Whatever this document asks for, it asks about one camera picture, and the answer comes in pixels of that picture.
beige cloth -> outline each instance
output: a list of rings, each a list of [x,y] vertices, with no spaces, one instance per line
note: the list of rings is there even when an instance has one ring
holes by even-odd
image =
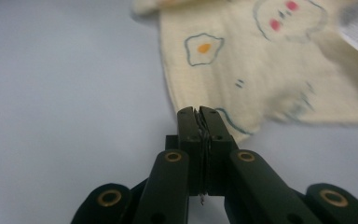
[[[358,51],[337,32],[349,0],[135,0],[160,11],[175,110],[217,109],[237,141],[265,118],[358,124]]]

pink spot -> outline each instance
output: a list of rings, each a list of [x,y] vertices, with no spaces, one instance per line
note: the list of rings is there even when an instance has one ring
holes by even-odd
[[[269,21],[269,25],[271,26],[271,28],[274,30],[274,31],[279,31],[279,29],[281,28],[281,25],[279,24],[279,22],[275,19],[271,19]]]
[[[287,6],[287,8],[289,8],[292,11],[298,10],[298,4],[295,3],[294,1],[286,2],[286,6]]]

brass ring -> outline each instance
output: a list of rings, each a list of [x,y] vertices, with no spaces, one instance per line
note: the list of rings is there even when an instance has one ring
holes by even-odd
[[[177,152],[169,152],[167,154],[165,154],[165,160],[167,161],[179,161],[182,159],[182,155],[180,153]]]
[[[340,193],[338,192],[335,192],[331,189],[322,189],[319,194],[321,195],[321,197],[327,201],[328,203],[334,205],[334,206],[337,206],[337,207],[346,207],[348,206],[348,200],[342,196]],[[333,200],[331,198],[328,197],[328,194],[331,194],[331,195],[334,195],[336,197],[339,198],[339,201],[336,201],[336,200]]]
[[[108,194],[114,194],[116,196],[116,198],[114,198],[113,200],[105,200],[103,197]],[[116,189],[109,189],[109,190],[102,192],[100,194],[100,196],[98,196],[97,201],[98,201],[98,204],[102,207],[110,207],[110,206],[113,206],[113,205],[117,204],[118,202],[120,202],[120,200],[121,200],[120,191],[118,191]]]
[[[255,156],[250,152],[239,152],[238,158],[240,158],[240,160],[242,160],[242,161],[254,161],[255,160]]]

black mechanical arm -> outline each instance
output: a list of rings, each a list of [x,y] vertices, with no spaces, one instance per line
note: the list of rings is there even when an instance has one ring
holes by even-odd
[[[290,189],[257,153],[239,150],[217,111],[187,107],[167,135],[150,176],[128,189],[106,184],[78,208],[72,224],[186,224],[188,197],[224,196],[231,224],[358,224],[358,200],[315,184]]]

white table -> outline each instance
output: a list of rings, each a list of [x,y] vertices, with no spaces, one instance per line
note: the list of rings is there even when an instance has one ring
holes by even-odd
[[[176,134],[157,17],[130,4],[0,0],[0,224],[69,223],[93,189],[147,178]],[[358,198],[358,127],[269,121],[240,147],[300,192]],[[191,198],[189,223],[227,224],[223,198]]]

